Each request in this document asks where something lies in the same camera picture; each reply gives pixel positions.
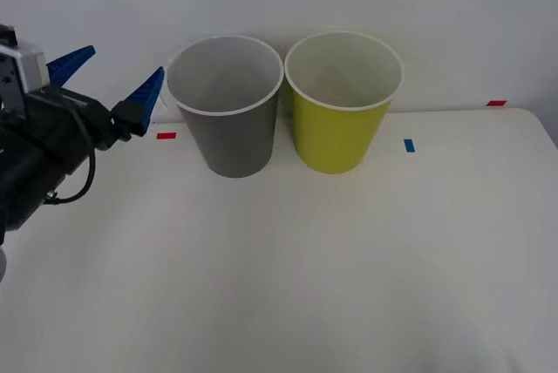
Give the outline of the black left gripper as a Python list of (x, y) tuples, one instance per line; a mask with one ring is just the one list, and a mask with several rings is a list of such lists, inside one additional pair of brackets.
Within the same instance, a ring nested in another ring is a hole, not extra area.
[(49, 62), (50, 84), (24, 94), (25, 115), (8, 113), (8, 130), (44, 151), (64, 174), (73, 173), (90, 151), (106, 151), (119, 140), (143, 137), (160, 95), (165, 70), (159, 67), (111, 110), (63, 86), (94, 54), (88, 45)]

